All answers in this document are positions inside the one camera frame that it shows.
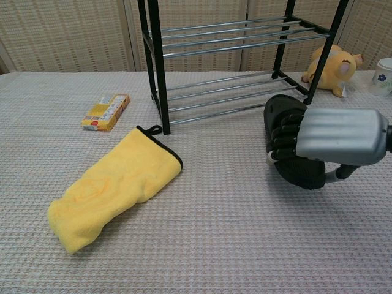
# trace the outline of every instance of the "mug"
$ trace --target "mug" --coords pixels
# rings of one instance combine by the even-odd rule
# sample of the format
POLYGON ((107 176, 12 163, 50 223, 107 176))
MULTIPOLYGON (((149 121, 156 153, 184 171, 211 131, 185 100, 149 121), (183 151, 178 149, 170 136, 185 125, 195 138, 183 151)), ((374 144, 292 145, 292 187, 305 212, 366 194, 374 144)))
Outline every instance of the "mug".
POLYGON ((369 91, 377 96, 387 96, 392 92, 392 58, 380 59, 369 91))

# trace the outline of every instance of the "stuffed animal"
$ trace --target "stuffed animal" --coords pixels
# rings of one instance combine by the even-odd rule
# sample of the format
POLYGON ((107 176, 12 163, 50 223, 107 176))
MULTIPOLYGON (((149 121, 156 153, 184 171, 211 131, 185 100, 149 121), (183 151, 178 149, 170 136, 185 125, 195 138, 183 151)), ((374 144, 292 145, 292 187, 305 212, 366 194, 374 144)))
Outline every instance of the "stuffed animal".
MULTIPOLYGON (((303 82, 312 83, 322 51, 323 46, 314 51, 310 66, 307 72, 302 75, 303 82)), ((363 57, 361 54, 351 55, 343 51, 341 47, 332 45, 317 87, 332 90, 335 96, 343 97, 344 82, 352 77, 356 68, 362 65, 362 63, 363 57)))

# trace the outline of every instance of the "yellow box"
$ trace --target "yellow box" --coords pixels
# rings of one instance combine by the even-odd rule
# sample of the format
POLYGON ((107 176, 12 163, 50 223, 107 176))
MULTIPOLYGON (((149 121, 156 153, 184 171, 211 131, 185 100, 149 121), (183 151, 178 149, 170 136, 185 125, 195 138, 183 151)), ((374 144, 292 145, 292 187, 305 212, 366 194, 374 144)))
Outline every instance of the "yellow box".
POLYGON ((109 132, 129 104, 128 94, 116 94, 101 98, 81 121, 83 130, 101 130, 109 132))

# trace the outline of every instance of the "silver rod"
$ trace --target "silver rod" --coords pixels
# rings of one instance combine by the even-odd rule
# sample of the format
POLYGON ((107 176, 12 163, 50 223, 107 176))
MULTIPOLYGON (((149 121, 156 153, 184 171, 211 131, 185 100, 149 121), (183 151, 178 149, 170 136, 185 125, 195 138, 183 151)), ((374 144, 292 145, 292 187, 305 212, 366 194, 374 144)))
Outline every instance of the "silver rod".
POLYGON ((276 28, 281 26, 290 26, 300 23, 300 20, 288 21, 286 23, 274 23, 274 24, 264 24, 263 26, 247 26, 245 28, 238 29, 223 29, 221 31, 213 31, 213 32, 197 32, 195 34, 180 34, 180 35, 169 35, 162 36, 162 40, 171 40, 171 39, 180 39, 180 38, 188 38, 188 37, 198 37, 198 36, 207 36, 207 35, 215 35, 215 34, 224 34, 226 32, 243 32, 243 31, 251 31, 254 29, 268 29, 268 28, 276 28))
POLYGON ((193 109, 193 108, 197 108, 197 107, 204 107, 204 106, 210 106, 210 105, 214 105, 214 104, 237 101, 237 100, 247 99, 247 98, 261 96, 261 95, 267 95, 267 94, 272 94, 272 93, 277 93, 277 92, 284 92, 284 91, 288 91, 288 90, 295 89, 295 88, 296 88, 296 86, 290 86, 290 87, 284 87, 284 88, 280 88, 280 89, 272 89, 272 90, 267 90, 267 91, 258 92, 258 93, 241 95, 241 96, 228 98, 228 99, 211 101, 211 102, 207 102, 207 103, 200 103, 200 104, 190 105, 190 106, 185 106, 185 107, 170 108, 169 112, 176 112, 176 111, 180 111, 180 110, 188 110, 188 109, 193 109))
POLYGON ((221 82, 221 81, 238 80, 240 78, 257 77, 257 76, 260 76, 260 75, 269 75, 269 74, 272 74, 273 72, 274 71, 271 70, 269 72, 256 72, 256 73, 250 73, 249 75, 236 75, 234 77, 220 78, 218 80, 202 81, 200 83, 194 83, 194 84, 188 84, 188 85, 182 85, 182 86, 178 86, 178 87, 168 88, 167 91, 178 90, 178 89, 185 89, 185 88, 190 88, 190 87, 194 87, 194 86, 201 86, 201 85, 207 85, 207 84, 213 84, 213 83, 218 83, 218 82, 221 82))
POLYGON ((298 96, 298 97, 294 97, 295 99, 298 99, 298 100, 300 100, 300 99, 306 99, 307 98, 307 95, 304 95, 304 96, 298 96))
POLYGON ((285 19, 286 17, 258 18, 256 20, 239 20, 239 21, 230 21, 228 23, 214 23, 214 24, 204 24, 201 26, 185 26, 183 28, 162 29, 161 32, 175 32, 175 31, 185 31, 188 29, 215 28, 217 26, 242 25, 246 23, 261 23, 262 21, 274 21, 274 20, 285 20, 285 19))
POLYGON ((202 115, 202 116, 198 116, 196 118, 178 119, 176 121, 170 121, 170 125, 190 123, 191 121, 199 121, 201 119, 213 118, 214 116, 220 116, 220 115, 229 115, 230 113, 236 113, 236 112, 240 112, 240 111, 244 111, 244 110, 248 110, 248 109, 253 109, 253 108, 258 108, 258 107, 264 107, 264 106, 265 106, 265 103, 262 103, 262 104, 256 104, 256 105, 251 105, 251 106, 246 106, 246 107, 239 107, 236 109, 227 110, 227 111, 223 111, 223 112, 210 113, 208 115, 202 115))
POLYGON ((246 88, 246 87, 253 87, 257 85, 263 85, 263 84, 268 84, 268 83, 275 83, 277 81, 282 81, 285 80, 286 78, 276 78, 274 80, 268 80, 268 81, 259 81, 257 83, 251 83, 251 84, 245 84, 245 85, 238 85, 238 86, 232 86, 228 88, 222 88, 222 89, 215 89, 215 90, 209 90, 209 91, 204 91, 204 92, 199 92, 199 93, 193 93, 193 94, 187 94, 187 95, 182 95, 182 96, 175 96, 168 98, 168 101, 173 101, 173 100, 178 100, 178 99, 183 99, 183 98, 189 98, 189 97, 195 97, 195 96, 200 96, 200 95, 206 95, 206 94, 212 94, 212 93, 218 93, 218 92, 224 92, 224 91, 229 91, 229 90, 234 90, 234 89, 241 89, 241 88, 246 88))
POLYGON ((289 31, 264 32, 263 34, 248 35, 248 36, 226 38, 226 39, 206 40, 206 41, 197 41, 197 42, 186 42, 186 43, 177 43, 177 44, 167 44, 167 45, 163 45, 162 48, 163 49, 168 49, 168 48, 175 48, 175 47, 186 47, 186 46, 194 46, 194 45, 214 44, 214 43, 222 43, 222 42, 229 42, 229 41, 236 41, 236 40, 255 39, 255 38, 266 37, 266 36, 288 36, 288 35, 292 35, 292 34, 299 34, 301 32, 312 31, 314 29, 315 29, 315 27, 313 27, 313 28, 305 28, 305 29, 293 29, 293 30, 289 30, 289 31))
POLYGON ((300 37, 300 38, 295 38, 295 39, 284 39, 284 40, 269 41, 269 42, 263 42, 263 43, 245 44, 245 45, 222 47, 222 48, 192 51, 192 52, 166 53, 166 54, 164 54, 164 58, 175 58, 175 57, 191 56, 191 55, 199 55, 199 54, 207 54, 207 53, 215 53, 215 52, 225 52, 225 51, 237 50, 237 49, 248 49, 248 48, 261 47, 261 46, 267 46, 267 45, 295 43, 295 42, 300 42, 300 41, 305 41, 305 40, 327 38, 328 36, 329 36, 329 34, 319 34, 319 35, 315 35, 315 36, 300 37))

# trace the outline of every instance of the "yellow towel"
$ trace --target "yellow towel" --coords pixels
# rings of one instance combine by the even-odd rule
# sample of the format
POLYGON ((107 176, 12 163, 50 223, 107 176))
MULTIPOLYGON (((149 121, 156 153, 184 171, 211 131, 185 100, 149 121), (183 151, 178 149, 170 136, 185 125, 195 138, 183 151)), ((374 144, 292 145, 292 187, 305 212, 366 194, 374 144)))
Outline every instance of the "yellow towel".
POLYGON ((135 128, 51 203, 48 221, 67 252, 93 242, 115 216, 149 200, 180 173, 181 159, 151 136, 157 127, 135 128))

